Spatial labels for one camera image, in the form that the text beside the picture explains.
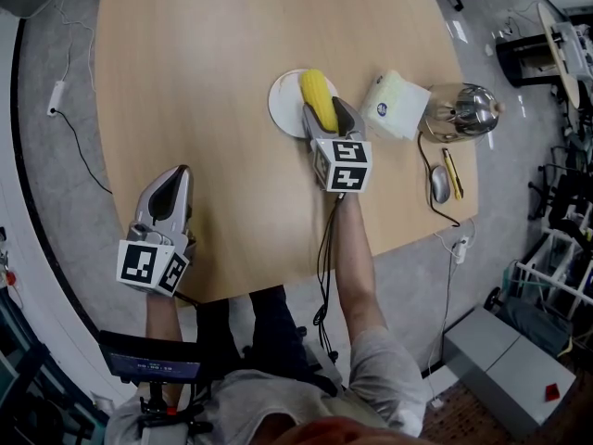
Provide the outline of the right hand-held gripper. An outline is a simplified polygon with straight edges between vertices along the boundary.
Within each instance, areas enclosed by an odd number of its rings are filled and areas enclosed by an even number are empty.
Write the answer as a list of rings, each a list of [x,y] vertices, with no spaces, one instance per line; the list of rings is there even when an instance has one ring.
[[[338,133],[326,130],[313,107],[303,105],[302,122],[309,141],[318,186],[328,193],[362,193],[372,173],[372,144],[360,114],[338,96],[332,98]]]

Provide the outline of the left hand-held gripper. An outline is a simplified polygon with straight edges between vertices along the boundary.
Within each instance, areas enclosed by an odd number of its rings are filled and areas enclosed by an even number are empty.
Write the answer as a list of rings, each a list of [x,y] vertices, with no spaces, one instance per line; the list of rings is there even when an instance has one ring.
[[[116,280],[171,298],[192,263],[196,239],[189,222],[194,178],[187,165],[163,172],[141,194],[135,220],[119,243]]]

